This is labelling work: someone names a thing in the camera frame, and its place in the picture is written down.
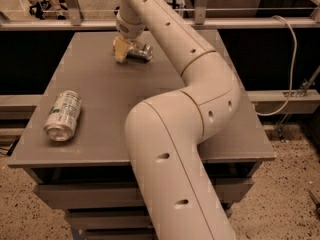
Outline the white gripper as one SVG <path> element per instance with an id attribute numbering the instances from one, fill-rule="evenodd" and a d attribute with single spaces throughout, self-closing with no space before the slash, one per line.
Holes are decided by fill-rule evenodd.
<path id="1" fill-rule="evenodd" d="M 142 34 L 145 24 L 126 2 L 122 2 L 116 16 L 116 28 L 125 38 L 134 40 Z M 125 38 L 118 36 L 113 42 L 115 60 L 119 63 L 124 62 L 132 47 L 132 43 Z"/>

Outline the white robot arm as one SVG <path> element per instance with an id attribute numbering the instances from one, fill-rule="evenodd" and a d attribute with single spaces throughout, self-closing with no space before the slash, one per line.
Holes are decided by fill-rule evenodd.
<path id="1" fill-rule="evenodd" d="M 117 27 L 148 29 L 184 82 L 137 104 L 125 122 L 130 162 L 158 240 L 236 240 L 198 154 L 241 99 L 219 52 L 163 0 L 121 0 Z"/>

